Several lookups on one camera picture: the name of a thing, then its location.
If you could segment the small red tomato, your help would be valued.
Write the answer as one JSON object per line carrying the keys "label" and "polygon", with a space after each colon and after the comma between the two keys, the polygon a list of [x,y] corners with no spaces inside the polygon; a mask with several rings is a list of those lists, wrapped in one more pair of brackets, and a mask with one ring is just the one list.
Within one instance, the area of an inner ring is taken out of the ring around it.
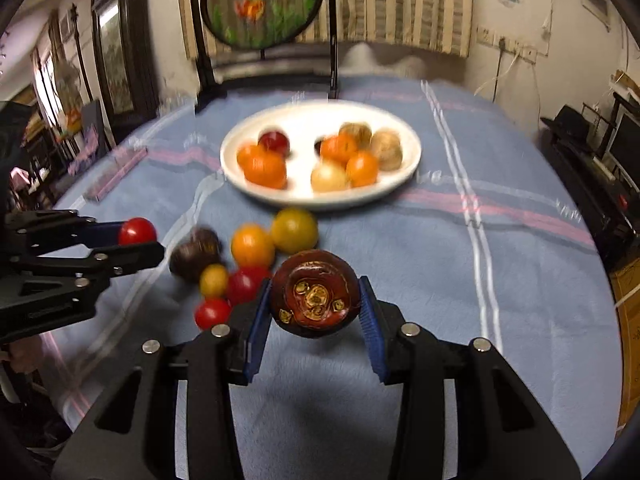
{"label": "small red tomato", "polygon": [[142,217],[125,221],[118,232],[118,244],[139,245],[157,241],[157,232],[153,223]]}

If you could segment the red round tomato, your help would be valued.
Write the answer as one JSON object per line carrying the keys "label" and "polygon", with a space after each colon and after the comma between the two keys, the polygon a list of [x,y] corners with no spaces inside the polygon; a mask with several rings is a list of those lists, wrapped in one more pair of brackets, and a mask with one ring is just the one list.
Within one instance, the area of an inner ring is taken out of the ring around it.
{"label": "red round tomato", "polygon": [[232,312],[231,304],[224,298],[207,298],[195,310],[194,322],[200,330],[210,330],[226,324]]}

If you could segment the small yellow fruit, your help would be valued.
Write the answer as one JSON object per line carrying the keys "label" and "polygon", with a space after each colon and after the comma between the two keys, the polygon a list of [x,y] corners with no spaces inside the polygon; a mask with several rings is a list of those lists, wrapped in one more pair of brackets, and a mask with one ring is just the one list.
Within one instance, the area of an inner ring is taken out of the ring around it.
{"label": "small yellow fruit", "polygon": [[204,298],[223,297],[228,287],[229,273],[222,264],[206,266],[200,276],[200,293]]}

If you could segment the carved dark brown fruit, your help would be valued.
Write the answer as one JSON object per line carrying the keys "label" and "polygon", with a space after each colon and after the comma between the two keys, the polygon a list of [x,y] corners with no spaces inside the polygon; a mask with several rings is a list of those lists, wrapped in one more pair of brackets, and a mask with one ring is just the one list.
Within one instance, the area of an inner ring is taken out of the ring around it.
{"label": "carved dark brown fruit", "polygon": [[352,267],[332,252],[298,252],[273,274],[268,304],[282,330],[311,339],[328,336],[358,316],[358,278]]}

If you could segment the orange mandarin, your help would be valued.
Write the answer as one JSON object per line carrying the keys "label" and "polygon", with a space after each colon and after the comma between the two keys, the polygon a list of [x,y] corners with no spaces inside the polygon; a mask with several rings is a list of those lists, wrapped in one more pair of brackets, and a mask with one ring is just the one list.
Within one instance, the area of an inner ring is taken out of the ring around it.
{"label": "orange mandarin", "polygon": [[251,157],[243,166],[245,179],[264,188],[282,190],[288,183],[285,159],[273,152]]}

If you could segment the dark red plum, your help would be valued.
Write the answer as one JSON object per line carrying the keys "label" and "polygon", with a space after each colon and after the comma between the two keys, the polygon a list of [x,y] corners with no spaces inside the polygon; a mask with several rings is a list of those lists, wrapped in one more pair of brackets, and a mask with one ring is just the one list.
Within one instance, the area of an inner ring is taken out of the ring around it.
{"label": "dark red plum", "polygon": [[283,157],[288,157],[288,154],[290,154],[290,140],[280,129],[263,131],[259,135],[258,144],[265,150],[278,153]]}

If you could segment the orange tangerine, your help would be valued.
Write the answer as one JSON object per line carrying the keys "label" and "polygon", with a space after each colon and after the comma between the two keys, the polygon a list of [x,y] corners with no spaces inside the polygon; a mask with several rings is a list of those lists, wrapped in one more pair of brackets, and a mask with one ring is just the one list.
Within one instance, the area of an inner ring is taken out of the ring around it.
{"label": "orange tangerine", "polygon": [[352,136],[336,134],[323,139],[320,157],[345,166],[358,150],[357,141]]}

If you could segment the orange citrus fruit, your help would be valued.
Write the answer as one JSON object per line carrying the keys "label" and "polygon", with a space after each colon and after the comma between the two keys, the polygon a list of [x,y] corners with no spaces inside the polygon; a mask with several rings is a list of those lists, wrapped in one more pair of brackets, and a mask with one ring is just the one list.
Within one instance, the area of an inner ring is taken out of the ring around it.
{"label": "orange citrus fruit", "polygon": [[346,174],[353,188],[375,184],[378,180],[378,159],[368,151],[353,154],[346,164]]}

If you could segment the large beige round fruit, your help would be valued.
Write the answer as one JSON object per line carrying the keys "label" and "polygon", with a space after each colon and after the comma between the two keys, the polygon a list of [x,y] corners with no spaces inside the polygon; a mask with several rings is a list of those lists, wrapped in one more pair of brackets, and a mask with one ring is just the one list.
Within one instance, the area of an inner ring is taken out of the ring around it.
{"label": "large beige round fruit", "polygon": [[378,160],[378,169],[394,171],[402,163],[402,148],[398,134],[390,129],[380,129],[371,138],[370,152]]}

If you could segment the tan round fruit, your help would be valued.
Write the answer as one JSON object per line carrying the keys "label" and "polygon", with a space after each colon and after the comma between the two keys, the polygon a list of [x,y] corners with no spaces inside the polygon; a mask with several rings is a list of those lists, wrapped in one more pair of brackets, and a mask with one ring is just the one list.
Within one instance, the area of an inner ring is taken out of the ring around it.
{"label": "tan round fruit", "polygon": [[341,125],[338,133],[341,136],[344,134],[352,136],[357,141],[360,150],[366,150],[372,138],[371,128],[365,122],[345,122]]}

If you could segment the yellow green orange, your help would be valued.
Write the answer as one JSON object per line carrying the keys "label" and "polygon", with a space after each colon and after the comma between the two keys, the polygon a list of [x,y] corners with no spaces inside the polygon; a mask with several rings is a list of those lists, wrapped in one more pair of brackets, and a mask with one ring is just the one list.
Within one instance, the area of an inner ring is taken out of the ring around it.
{"label": "yellow green orange", "polygon": [[309,211],[285,208],[273,218],[270,229],[274,246],[288,255],[314,249],[319,240],[318,221]]}

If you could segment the dark framed painting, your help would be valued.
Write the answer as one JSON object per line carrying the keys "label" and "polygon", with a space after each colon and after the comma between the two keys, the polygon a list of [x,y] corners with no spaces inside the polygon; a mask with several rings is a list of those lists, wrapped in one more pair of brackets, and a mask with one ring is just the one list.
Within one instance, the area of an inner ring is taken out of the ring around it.
{"label": "dark framed painting", "polygon": [[101,101],[116,143],[156,116],[160,105],[149,0],[91,0]]}

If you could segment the white oval plate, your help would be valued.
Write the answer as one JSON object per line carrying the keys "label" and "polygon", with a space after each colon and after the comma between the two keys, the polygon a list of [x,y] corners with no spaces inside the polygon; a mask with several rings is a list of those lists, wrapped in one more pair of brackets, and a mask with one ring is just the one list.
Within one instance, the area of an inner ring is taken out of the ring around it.
{"label": "white oval plate", "polygon": [[224,137],[221,167],[242,192],[279,206],[345,209],[408,181],[422,155],[416,132],[380,108],[311,100],[266,108]]}

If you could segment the striped beige curtain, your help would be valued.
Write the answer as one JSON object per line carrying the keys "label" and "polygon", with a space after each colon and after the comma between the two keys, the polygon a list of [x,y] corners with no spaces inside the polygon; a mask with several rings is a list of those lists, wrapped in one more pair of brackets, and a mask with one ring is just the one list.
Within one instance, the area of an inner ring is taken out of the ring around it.
{"label": "striped beige curtain", "polygon": [[[188,0],[178,0],[183,42],[195,58],[194,31]],[[472,35],[473,0],[337,0],[337,39],[416,47],[467,58]],[[328,6],[295,41],[323,44],[329,39]],[[206,35],[208,52],[230,52]]]}

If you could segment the wall power strip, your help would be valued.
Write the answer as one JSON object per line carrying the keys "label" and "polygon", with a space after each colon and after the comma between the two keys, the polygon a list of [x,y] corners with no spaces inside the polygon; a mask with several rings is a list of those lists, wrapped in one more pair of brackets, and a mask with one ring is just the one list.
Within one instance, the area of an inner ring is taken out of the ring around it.
{"label": "wall power strip", "polygon": [[538,50],[523,40],[508,38],[483,25],[476,26],[475,38],[478,44],[516,55],[529,64],[537,62]]}

